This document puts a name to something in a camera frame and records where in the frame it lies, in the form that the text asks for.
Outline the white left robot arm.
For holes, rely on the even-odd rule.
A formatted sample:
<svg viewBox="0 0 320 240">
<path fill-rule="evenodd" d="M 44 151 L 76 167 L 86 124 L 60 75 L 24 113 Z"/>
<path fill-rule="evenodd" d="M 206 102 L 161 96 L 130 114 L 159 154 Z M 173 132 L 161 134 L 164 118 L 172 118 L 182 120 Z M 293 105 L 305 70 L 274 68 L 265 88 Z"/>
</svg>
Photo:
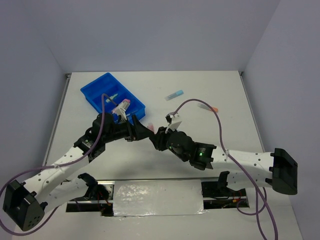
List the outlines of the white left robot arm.
<svg viewBox="0 0 320 240">
<path fill-rule="evenodd" d="M 128 142 L 149 138 L 154 133 L 142 125 L 135 115 L 132 122 L 115 123 L 109 113 L 101 113 L 92 127 L 80 137 L 73 147 L 52 165 L 38 168 L 39 176 L 20 183 L 9 180 L 4 189 L 3 210 L 24 232 L 32 229 L 49 205 L 45 198 L 65 178 L 88 165 L 105 150 L 107 143 L 126 139 Z"/>
</svg>

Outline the green highlighter pen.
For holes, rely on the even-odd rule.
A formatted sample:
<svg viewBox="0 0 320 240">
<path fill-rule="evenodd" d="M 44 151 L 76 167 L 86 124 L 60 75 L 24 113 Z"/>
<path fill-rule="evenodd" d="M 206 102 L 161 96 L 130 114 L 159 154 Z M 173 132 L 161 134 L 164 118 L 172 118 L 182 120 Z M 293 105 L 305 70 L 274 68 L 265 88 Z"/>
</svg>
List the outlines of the green highlighter pen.
<svg viewBox="0 0 320 240">
<path fill-rule="evenodd" d="M 105 102 L 106 103 L 110 103 L 110 102 L 112 102 L 117 96 L 118 96 L 119 94 L 118 93 L 116 93 L 116 94 L 114 94 L 114 95 L 112 95 L 112 96 L 110 96 L 110 97 L 108 97 L 106 100 L 105 100 Z"/>
</svg>

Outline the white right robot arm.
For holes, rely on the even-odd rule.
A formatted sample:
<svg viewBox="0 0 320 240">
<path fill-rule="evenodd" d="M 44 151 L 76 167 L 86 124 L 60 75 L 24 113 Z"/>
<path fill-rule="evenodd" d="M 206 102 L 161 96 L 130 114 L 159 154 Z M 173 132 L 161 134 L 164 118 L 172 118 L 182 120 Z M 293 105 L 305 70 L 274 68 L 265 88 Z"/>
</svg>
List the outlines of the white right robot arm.
<svg viewBox="0 0 320 240">
<path fill-rule="evenodd" d="M 289 196 L 298 193 L 298 163 L 282 148 L 262 153 L 228 150 L 193 141 L 183 131 L 165 127 L 149 139 L 156 150 L 169 150 L 200 171 L 216 170 L 217 190 L 223 196 L 255 186 Z"/>
</svg>

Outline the pink-capped eraser jar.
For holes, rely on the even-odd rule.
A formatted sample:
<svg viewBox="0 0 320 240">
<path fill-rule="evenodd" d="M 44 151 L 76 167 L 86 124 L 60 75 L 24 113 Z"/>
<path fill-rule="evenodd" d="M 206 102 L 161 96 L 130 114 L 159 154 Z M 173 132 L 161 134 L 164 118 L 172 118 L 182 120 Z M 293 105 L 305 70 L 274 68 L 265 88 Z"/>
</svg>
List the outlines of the pink-capped eraser jar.
<svg viewBox="0 0 320 240">
<path fill-rule="evenodd" d="M 131 104 L 131 101 L 129 99 L 124 99 L 122 102 L 120 102 L 113 110 L 112 110 L 112 113 L 113 114 L 117 114 L 117 115 L 120 115 L 120 114 L 123 114 L 125 115 L 126 114 L 126 111 L 127 109 L 129 108 Z"/>
</svg>

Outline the pink highlighter pen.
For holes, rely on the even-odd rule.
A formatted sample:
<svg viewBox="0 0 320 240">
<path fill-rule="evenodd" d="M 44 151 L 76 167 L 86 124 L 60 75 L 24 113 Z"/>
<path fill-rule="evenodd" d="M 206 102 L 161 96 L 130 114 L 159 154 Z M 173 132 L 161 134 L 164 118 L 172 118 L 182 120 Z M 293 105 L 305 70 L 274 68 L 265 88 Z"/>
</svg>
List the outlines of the pink highlighter pen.
<svg viewBox="0 0 320 240">
<path fill-rule="evenodd" d="M 152 123 L 149 123 L 148 124 L 148 126 L 147 126 L 147 128 L 149 129 L 149 130 L 151 130 L 151 131 L 155 131 L 155 127 L 154 127 L 154 125 L 152 124 Z"/>
</svg>

